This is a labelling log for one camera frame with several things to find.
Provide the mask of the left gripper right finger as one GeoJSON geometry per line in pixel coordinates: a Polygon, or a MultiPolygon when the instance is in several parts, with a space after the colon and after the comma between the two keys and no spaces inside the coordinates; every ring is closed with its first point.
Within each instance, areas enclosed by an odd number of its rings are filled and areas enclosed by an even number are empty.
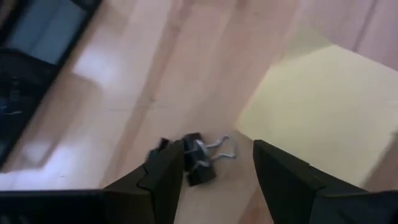
{"type": "Polygon", "coordinates": [[[398,190],[368,192],[263,140],[252,154],[274,224],[398,224],[398,190]]]}

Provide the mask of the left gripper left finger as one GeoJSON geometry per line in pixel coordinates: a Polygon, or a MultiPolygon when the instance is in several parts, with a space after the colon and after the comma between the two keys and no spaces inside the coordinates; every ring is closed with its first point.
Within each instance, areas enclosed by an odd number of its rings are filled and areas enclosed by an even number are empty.
{"type": "Polygon", "coordinates": [[[109,224],[173,224],[183,180],[183,141],[105,187],[109,224]]]}

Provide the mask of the black binder clip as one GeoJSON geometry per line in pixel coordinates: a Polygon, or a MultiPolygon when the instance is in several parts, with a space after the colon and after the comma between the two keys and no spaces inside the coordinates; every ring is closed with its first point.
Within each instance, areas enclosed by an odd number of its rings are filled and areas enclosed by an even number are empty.
{"type": "Polygon", "coordinates": [[[230,135],[224,135],[213,144],[206,144],[200,133],[191,133],[183,138],[184,171],[187,174],[189,186],[207,183],[216,178],[214,163],[220,159],[235,159],[238,155],[238,145],[230,135]],[[225,141],[232,144],[231,153],[216,154],[217,148],[225,141]]]}

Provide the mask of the yellow sticky note pad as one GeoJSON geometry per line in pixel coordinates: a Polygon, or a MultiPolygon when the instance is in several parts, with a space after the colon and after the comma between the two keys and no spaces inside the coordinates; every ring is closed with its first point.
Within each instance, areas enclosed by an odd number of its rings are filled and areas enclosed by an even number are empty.
{"type": "Polygon", "coordinates": [[[236,127],[351,184],[398,189],[398,71],[341,47],[271,67],[236,127]]]}

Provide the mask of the black mesh desk organizer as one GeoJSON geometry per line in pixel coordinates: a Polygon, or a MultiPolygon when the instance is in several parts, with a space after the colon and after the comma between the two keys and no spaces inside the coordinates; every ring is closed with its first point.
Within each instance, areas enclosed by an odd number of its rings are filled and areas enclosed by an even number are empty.
{"type": "Polygon", "coordinates": [[[0,0],[0,169],[103,0],[0,0]]]}

